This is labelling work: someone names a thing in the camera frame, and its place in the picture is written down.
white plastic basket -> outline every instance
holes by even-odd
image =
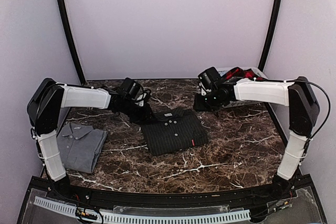
[[[230,71],[231,69],[233,69],[234,67],[231,68],[217,68],[218,73],[223,76],[226,72]],[[266,75],[261,72],[258,68],[255,67],[240,67],[243,70],[248,70],[251,69],[257,76],[266,78]],[[259,102],[256,101],[235,101],[235,102],[230,102],[229,105],[223,106],[224,108],[231,108],[231,107],[237,107],[237,106],[243,106],[243,105],[250,105],[250,104],[256,104]]]

gray shirt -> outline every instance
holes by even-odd
[[[65,168],[92,173],[107,132],[92,126],[66,124],[57,136],[61,160]]]

shirt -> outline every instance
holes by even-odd
[[[57,136],[61,160],[65,168],[92,173],[107,132],[92,126],[66,124]]]
[[[192,110],[176,108],[156,113],[157,123],[141,126],[152,155],[200,146],[208,142],[206,130]]]

folded black shirt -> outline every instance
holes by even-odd
[[[179,107],[155,113],[155,117],[156,123],[141,126],[148,149],[154,156],[208,142],[207,133],[192,110]]]

marble table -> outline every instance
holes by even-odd
[[[153,111],[192,108],[197,80],[139,80],[152,90]],[[113,88],[121,81],[90,81]],[[130,193],[204,193],[271,183],[283,142],[263,104],[197,112],[209,143],[152,156],[140,127],[108,110],[72,108],[67,122],[108,132],[93,174],[67,170],[73,185]]]

